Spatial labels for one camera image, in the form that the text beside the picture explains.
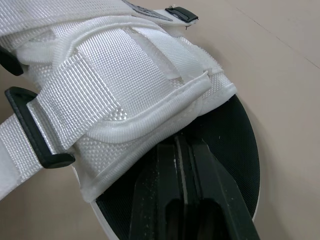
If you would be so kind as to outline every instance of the black inner surface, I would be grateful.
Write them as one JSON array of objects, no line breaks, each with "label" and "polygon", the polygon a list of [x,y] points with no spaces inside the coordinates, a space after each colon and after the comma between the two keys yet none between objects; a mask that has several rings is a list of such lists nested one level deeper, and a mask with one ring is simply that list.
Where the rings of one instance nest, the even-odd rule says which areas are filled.
[{"label": "black inner surface", "polygon": [[[250,121],[237,96],[198,117],[178,134],[196,136],[207,143],[213,155],[236,181],[253,217],[260,190],[259,156]],[[102,214],[120,240],[129,238],[138,175],[146,161],[153,162],[156,157],[154,147],[96,200]]]}]

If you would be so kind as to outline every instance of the black plastic buckle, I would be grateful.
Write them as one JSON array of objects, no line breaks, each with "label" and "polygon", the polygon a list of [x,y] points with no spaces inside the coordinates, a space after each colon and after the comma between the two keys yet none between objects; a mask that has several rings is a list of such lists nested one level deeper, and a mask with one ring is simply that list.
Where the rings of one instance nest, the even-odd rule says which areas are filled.
[{"label": "black plastic buckle", "polygon": [[16,56],[2,46],[0,46],[0,65],[15,76],[20,76],[24,73]]},{"label": "black plastic buckle", "polygon": [[75,157],[69,153],[52,154],[43,138],[38,126],[32,117],[27,103],[32,101],[37,94],[33,91],[20,88],[10,87],[5,91],[16,117],[28,138],[40,164],[45,169],[56,169],[69,166],[75,162]]},{"label": "black plastic buckle", "polygon": [[197,15],[180,6],[169,7],[169,8],[166,8],[165,10],[171,15],[175,16],[177,19],[180,19],[181,21],[187,24],[196,19],[199,19]]}]

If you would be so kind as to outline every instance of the black buckle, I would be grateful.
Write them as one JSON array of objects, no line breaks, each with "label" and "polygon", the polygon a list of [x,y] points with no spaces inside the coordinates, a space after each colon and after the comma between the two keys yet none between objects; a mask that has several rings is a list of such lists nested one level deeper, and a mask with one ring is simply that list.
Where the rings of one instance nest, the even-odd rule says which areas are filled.
[{"label": "black buckle", "polygon": [[69,153],[52,154],[43,138],[38,126],[32,117],[27,103],[32,101],[37,94],[20,87],[10,87],[5,91],[16,117],[28,138],[40,164],[45,169],[56,169],[69,166],[75,162],[75,157]]},{"label": "black buckle", "polygon": [[0,46],[0,65],[15,76],[20,76],[24,73],[16,56],[2,46]]},{"label": "black buckle", "polygon": [[187,24],[196,19],[199,19],[197,15],[180,6],[169,7],[169,8],[166,8],[165,10],[171,15],[175,16],[177,19],[180,19],[181,21]]}]

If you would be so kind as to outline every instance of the brace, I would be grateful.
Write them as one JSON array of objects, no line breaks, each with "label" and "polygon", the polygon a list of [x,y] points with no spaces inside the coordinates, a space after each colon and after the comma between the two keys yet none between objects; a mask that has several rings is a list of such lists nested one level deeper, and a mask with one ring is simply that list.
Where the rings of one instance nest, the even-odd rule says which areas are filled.
[{"label": "brace", "polygon": [[[195,16],[186,22],[125,0],[3,0],[0,9],[0,45],[39,89],[25,110],[52,155],[75,156],[87,202],[236,93],[179,32]],[[0,199],[44,167],[22,125],[15,114],[0,125]]]}]

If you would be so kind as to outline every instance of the beige floor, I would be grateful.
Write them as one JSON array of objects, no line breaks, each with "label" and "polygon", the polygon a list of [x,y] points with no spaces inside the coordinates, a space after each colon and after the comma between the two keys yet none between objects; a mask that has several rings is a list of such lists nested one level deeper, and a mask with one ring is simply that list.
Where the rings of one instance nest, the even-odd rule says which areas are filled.
[{"label": "beige floor", "polygon": [[[132,0],[176,4],[200,17],[187,29],[236,84],[261,161],[255,224],[262,240],[320,236],[320,1]],[[0,92],[23,86],[0,69]],[[0,94],[0,121],[12,111]],[[1,240],[106,239],[70,168],[43,170],[0,202]]]}]

